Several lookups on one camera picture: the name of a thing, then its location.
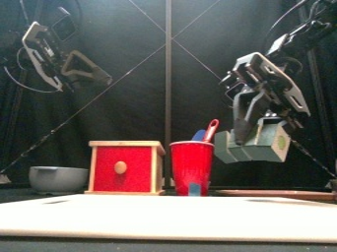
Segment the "red cup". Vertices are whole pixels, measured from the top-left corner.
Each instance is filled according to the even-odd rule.
[[[183,141],[172,143],[169,147],[176,194],[206,196],[214,145],[200,141]]]

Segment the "wooden box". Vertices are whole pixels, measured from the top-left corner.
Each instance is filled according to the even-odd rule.
[[[92,194],[161,194],[161,157],[156,141],[91,141]]]

